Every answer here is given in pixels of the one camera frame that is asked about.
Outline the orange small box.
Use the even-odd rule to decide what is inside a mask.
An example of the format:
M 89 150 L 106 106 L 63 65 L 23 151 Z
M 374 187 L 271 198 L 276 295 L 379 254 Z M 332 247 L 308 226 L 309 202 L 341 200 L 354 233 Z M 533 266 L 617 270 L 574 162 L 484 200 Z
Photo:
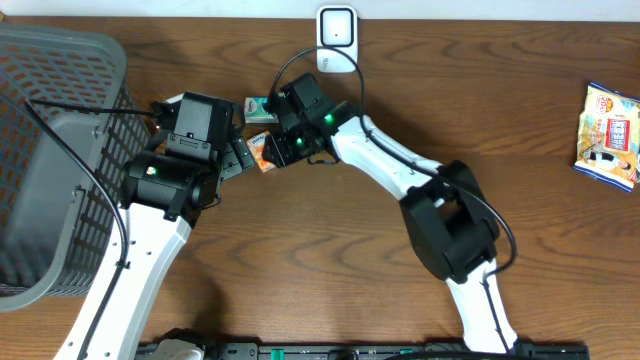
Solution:
M 248 149 L 253 156 L 256 165 L 259 167 L 262 173 L 267 173 L 275 168 L 275 165 L 264 159 L 264 150 L 266 139 L 270 135 L 269 131 L 264 131 L 257 135 L 254 135 L 246 141 Z

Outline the teal silver small box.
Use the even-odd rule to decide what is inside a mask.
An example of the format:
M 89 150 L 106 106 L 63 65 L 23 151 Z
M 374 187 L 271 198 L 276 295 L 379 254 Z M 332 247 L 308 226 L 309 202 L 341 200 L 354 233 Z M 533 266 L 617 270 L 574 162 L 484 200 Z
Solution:
M 277 116 L 269 113 L 264 105 L 266 97 L 247 97 L 244 103 L 244 117 L 247 124 L 277 124 Z

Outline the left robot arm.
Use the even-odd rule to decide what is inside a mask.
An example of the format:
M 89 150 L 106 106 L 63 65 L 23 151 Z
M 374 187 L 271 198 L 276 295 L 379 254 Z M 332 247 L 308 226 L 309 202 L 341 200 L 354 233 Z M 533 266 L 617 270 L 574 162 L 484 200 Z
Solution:
M 125 165 L 114 226 L 59 359 L 131 359 L 161 284 L 221 183 L 251 167 L 240 104 L 186 92 L 155 106 L 162 130 Z

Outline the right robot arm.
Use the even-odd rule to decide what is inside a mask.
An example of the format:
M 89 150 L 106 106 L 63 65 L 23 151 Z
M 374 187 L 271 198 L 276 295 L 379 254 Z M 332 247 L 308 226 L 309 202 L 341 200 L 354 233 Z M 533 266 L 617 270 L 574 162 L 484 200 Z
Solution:
M 280 126 L 265 142 L 265 159 L 284 168 L 327 152 L 375 180 L 397 199 L 417 258 L 451 291 L 466 346 L 514 352 L 517 335 L 497 285 L 504 268 L 495 246 L 499 235 L 511 232 L 466 164 L 443 165 L 412 152 L 362 108 L 334 102 L 309 73 L 273 86 L 264 108 Z

